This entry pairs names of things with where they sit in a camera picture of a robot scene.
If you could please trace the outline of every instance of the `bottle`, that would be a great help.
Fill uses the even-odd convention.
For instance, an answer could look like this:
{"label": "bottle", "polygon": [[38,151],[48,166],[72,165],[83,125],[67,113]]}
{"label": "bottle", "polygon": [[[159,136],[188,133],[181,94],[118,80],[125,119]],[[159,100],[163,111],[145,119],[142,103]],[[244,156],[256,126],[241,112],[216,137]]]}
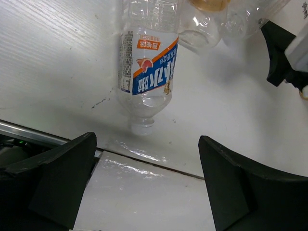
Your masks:
{"label": "bottle", "polygon": [[194,52],[215,47],[222,38],[230,0],[184,0],[180,44]]}
{"label": "bottle", "polygon": [[181,0],[123,0],[117,96],[136,135],[172,98]]}
{"label": "bottle", "polygon": [[247,39],[265,25],[290,0],[231,0],[224,37]]}

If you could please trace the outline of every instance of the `plastic bottle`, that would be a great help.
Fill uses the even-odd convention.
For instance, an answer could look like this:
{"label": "plastic bottle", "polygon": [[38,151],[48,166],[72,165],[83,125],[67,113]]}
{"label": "plastic bottle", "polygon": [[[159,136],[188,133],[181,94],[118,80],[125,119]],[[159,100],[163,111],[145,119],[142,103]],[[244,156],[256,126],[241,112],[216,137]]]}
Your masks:
{"label": "plastic bottle", "polygon": [[290,0],[231,0],[224,37],[246,39],[269,21]]}
{"label": "plastic bottle", "polygon": [[117,95],[136,135],[172,98],[181,0],[123,0]]}
{"label": "plastic bottle", "polygon": [[194,52],[215,47],[222,38],[230,0],[184,0],[180,44]]}

